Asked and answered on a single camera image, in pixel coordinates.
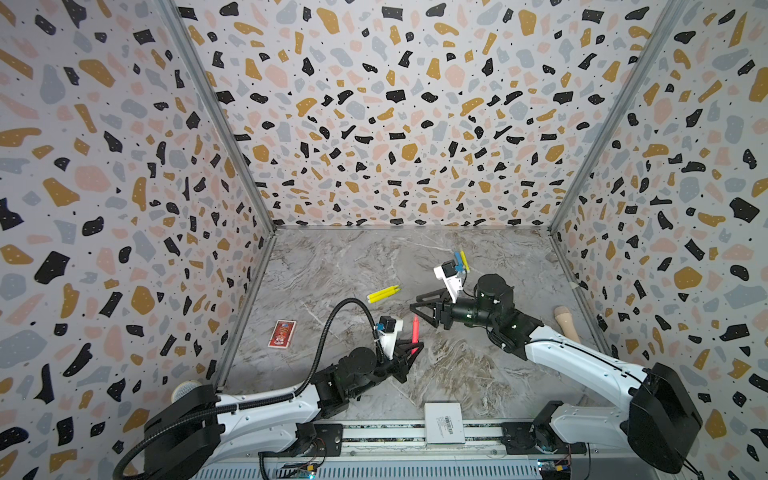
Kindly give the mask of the pink highlighter pen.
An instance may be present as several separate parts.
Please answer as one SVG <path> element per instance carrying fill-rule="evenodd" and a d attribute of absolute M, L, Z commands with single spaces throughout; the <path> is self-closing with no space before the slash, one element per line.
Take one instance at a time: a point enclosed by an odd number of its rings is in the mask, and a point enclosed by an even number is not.
<path fill-rule="evenodd" d="M 418 343 L 420 340 L 420 320 L 417 315 L 413 317 L 411 322 L 411 342 L 413 344 Z"/>

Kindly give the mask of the blue highlighter pen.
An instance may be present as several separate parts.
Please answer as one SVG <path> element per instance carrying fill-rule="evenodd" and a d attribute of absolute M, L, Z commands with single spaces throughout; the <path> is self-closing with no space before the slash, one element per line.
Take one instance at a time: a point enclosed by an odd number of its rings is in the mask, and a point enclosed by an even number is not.
<path fill-rule="evenodd" d="M 456 264 L 457 264 L 457 270 L 458 271 L 463 271 L 465 269 L 465 267 L 464 267 L 464 262 L 463 262 L 463 259 L 461 257 L 460 252 L 454 252 L 454 256 L 455 256 L 455 260 L 456 260 Z"/>

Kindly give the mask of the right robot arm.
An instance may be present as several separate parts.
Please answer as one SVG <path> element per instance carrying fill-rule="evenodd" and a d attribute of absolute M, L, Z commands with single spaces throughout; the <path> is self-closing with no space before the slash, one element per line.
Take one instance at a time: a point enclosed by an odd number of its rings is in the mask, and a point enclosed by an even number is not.
<path fill-rule="evenodd" d="M 514 289 L 497 274 L 479 278 L 462 296 L 461 284 L 417 296 L 409 309 L 435 328 L 459 323 L 486 332 L 492 344 L 522 360 L 553 369 L 596 392 L 606 407 L 548 402 L 525 439 L 543 453 L 582 443 L 631 451 L 654 469 L 701 472 L 689 452 L 703 425 L 701 415 L 670 367 L 625 362 L 591 349 L 519 310 Z"/>

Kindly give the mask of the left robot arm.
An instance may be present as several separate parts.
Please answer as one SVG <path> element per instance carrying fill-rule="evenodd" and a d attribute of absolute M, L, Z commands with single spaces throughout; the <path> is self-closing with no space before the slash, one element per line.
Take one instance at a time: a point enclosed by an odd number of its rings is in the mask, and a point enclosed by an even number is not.
<path fill-rule="evenodd" d="M 144 426 L 144 438 L 126 452 L 113 478 L 142 457 L 141 479 L 190 479 L 221 460 L 256 455 L 298 456 L 318 434 L 315 421 L 344 412 L 351 401 L 388 378 L 404 383 L 423 343 L 397 340 L 383 357 L 358 347 L 311 375 L 306 386 L 232 396 L 193 382 Z"/>

